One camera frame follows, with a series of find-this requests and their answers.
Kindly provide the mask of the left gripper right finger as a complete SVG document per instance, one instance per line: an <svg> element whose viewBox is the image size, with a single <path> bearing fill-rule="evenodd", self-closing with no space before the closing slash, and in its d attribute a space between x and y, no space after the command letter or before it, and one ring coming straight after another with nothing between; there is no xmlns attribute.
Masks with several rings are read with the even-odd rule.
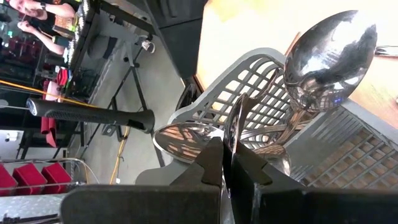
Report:
<svg viewBox="0 0 398 224"><path fill-rule="evenodd" d="M240 142L224 143L236 223L397 224L397 191L306 187Z"/></svg>

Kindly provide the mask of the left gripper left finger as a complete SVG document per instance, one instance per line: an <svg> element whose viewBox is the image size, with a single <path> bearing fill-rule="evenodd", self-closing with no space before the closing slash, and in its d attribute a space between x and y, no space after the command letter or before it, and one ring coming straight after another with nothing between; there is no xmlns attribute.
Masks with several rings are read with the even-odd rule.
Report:
<svg viewBox="0 0 398 224"><path fill-rule="evenodd" d="M218 223L223 142L209 141L169 185L86 185L66 195L62 223Z"/></svg>

